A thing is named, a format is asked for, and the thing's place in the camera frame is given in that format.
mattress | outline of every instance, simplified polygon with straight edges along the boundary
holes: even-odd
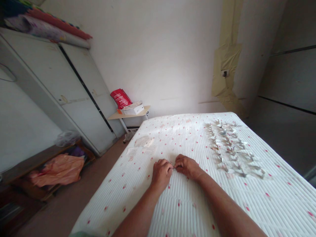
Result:
[[[141,138],[147,144],[135,146]],[[149,187],[153,164],[159,159],[174,164],[178,154],[196,160],[268,236],[316,235],[316,190],[231,112],[144,121],[72,233],[111,236]],[[236,156],[250,161],[240,164]],[[220,233],[201,188],[174,171],[148,236]]]

yellow tape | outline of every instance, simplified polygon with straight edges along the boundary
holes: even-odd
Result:
[[[228,111],[244,118],[247,112],[232,91],[242,49],[242,45],[237,44],[242,7],[243,0],[223,0],[220,47],[214,53],[212,96],[216,96]],[[229,76],[223,78],[222,70],[229,70]]]

electrical outlet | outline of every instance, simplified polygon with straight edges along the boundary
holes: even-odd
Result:
[[[222,74],[222,77],[228,77],[229,76],[229,70],[222,70],[221,74]]]

brown floor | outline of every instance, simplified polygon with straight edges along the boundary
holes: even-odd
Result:
[[[68,236],[80,213],[128,145],[124,136],[100,159],[84,168],[81,180],[59,189],[44,210],[38,212],[15,236]]]

wooden bench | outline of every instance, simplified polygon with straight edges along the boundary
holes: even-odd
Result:
[[[53,159],[59,154],[65,153],[68,149],[79,146],[87,155],[87,160],[85,161],[84,166],[86,166],[89,162],[94,162],[95,155],[86,148],[81,140],[78,140],[74,145],[67,147],[57,147],[51,146],[46,150],[20,162],[13,168],[5,171],[2,174],[2,184],[3,185],[14,185],[20,187],[25,193],[28,194],[29,197],[45,201],[47,200],[56,190],[61,187],[61,184],[44,186],[42,188],[32,184],[28,179],[23,178],[32,170],[39,168],[44,165],[47,161]]]

